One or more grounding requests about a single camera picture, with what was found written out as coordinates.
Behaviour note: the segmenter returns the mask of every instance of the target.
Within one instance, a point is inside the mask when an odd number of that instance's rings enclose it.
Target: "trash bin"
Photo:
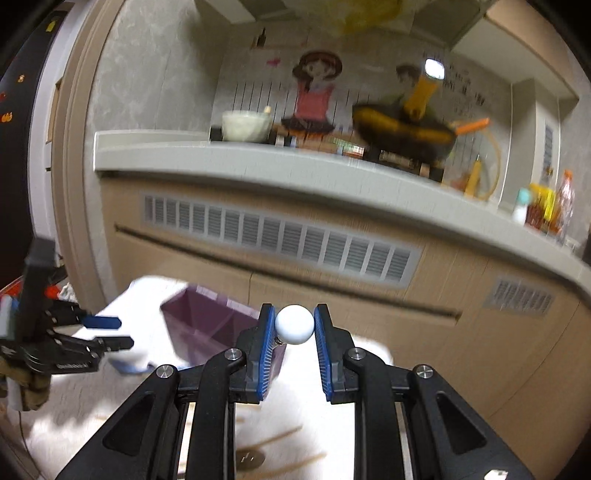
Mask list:
[[[234,347],[241,331],[256,326],[259,312],[201,286],[191,285],[165,301],[164,315],[175,353],[202,365]],[[285,345],[273,350],[271,378],[281,368]]]

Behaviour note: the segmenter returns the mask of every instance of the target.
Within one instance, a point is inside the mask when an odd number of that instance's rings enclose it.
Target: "white ball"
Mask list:
[[[275,330],[283,343],[300,345],[314,333],[314,317],[301,305],[288,305],[277,314]]]

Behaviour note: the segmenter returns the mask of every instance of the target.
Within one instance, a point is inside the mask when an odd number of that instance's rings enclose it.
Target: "air vent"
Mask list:
[[[554,130],[548,124],[544,130],[544,159],[543,169],[552,168],[552,146],[554,144]]]
[[[524,284],[521,280],[500,278],[486,306],[525,315],[544,315],[553,300],[554,296],[541,288]]]
[[[281,253],[285,255],[297,256],[300,248],[300,238],[302,226],[296,223],[286,223],[283,230],[283,242],[281,243]]]
[[[154,203],[154,222],[164,223],[164,199],[156,199]]]
[[[291,257],[321,270],[398,288],[410,283],[422,249],[328,225],[201,200],[144,196],[144,221],[209,242]]]
[[[324,263],[338,267],[340,265],[340,260],[343,258],[343,252],[345,251],[346,243],[346,235],[331,232],[329,235],[329,241],[326,244]]]
[[[258,215],[244,215],[244,228],[242,230],[242,243],[255,246],[258,239]]]
[[[193,232],[205,232],[205,205],[193,204]]]
[[[304,240],[304,250],[301,257],[315,262],[320,258],[322,251],[322,241],[324,239],[324,230],[318,228],[308,228]]]
[[[390,266],[386,272],[386,278],[388,280],[400,281],[402,275],[404,275],[404,269],[407,266],[410,252],[397,248],[392,254],[392,260],[390,260]]]
[[[219,238],[222,233],[222,209],[210,207],[207,213],[207,235]]]
[[[178,227],[189,230],[189,219],[191,218],[191,205],[187,202],[178,204]]]
[[[228,242],[238,242],[239,229],[240,213],[227,210],[226,221],[224,222],[223,239]]]
[[[144,220],[152,222],[154,217],[154,197],[144,198]]]
[[[351,240],[347,261],[345,262],[345,268],[347,270],[361,272],[368,246],[369,242],[367,240],[361,240],[359,238],[353,238]]]
[[[279,244],[279,220],[265,218],[262,222],[261,246],[266,250],[277,250]]]
[[[374,244],[371,255],[369,256],[368,266],[365,269],[367,275],[381,277],[384,267],[386,266],[386,262],[388,261],[389,253],[389,245]]]

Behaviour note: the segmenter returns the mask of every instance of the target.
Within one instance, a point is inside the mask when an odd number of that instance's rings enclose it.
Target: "white countertop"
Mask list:
[[[206,134],[110,131],[95,136],[94,169],[178,174],[278,187],[364,205],[437,225],[531,261],[591,296],[591,268],[542,234],[486,203],[393,168],[353,158]]]

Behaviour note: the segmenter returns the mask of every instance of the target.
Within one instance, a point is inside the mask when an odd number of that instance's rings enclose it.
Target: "cabinet door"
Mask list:
[[[556,478],[591,424],[590,345],[591,312],[581,304],[544,363],[490,419],[538,480]]]
[[[259,274],[251,277],[249,303],[253,308],[262,303],[278,308],[299,304],[311,312],[326,303],[335,326],[383,344],[394,364],[404,368],[422,363],[437,368],[436,358],[456,324],[453,317],[327,293]]]
[[[154,245],[117,232],[109,242],[119,293],[136,278],[162,275],[202,285],[243,304],[248,302],[250,272]]]
[[[500,279],[541,290],[553,300],[544,314],[488,306]],[[488,418],[540,367],[579,304],[557,282],[489,260],[440,358],[440,372]]]

